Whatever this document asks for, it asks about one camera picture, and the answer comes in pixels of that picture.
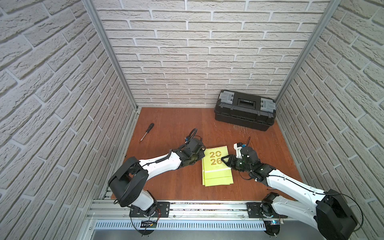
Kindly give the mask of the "green calendar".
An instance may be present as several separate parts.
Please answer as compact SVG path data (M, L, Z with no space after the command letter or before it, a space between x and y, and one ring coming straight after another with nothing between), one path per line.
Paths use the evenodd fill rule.
M203 186L226 186L233 184L231 168L221 160L228 155L228 147L222 146L205 150L202 159Z

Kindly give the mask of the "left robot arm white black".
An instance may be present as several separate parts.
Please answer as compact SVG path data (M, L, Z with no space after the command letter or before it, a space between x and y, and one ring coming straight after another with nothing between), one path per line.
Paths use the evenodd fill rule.
M116 197L115 203L122 208L135 206L142 211L156 206L155 198L144 190L145 184L153 177L194 165L204 158L206 147L201 138L196 138L197 132L198 129L193 129L184 144L166 155L147 160L127 159L108 181Z

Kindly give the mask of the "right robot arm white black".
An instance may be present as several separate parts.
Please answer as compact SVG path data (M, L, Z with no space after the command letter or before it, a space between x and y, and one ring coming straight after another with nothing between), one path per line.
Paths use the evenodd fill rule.
M260 215L265 218L293 218L315 228L327 240L350 238L358 219L344 195L332 189L317 189L287 176L262 163L257 152L243 143L235 144L234 148L236 154L221 158L226 166L246 172L252 180L292 197L289 200L277 193L269 193L260 204Z

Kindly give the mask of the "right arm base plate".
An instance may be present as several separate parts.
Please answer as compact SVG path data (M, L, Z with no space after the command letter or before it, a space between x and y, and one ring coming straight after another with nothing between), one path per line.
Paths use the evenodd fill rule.
M272 208L271 204L266 204L262 202L247 202L246 203L248 216L249 218L279 218L280 215L278 215L274 209Z

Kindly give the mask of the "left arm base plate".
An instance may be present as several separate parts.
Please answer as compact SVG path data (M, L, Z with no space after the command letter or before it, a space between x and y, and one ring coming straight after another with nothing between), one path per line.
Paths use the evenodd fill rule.
M148 210L142 210L139 207L131 206L130 217L132 218L168 218L170 212L170 202L156 202Z

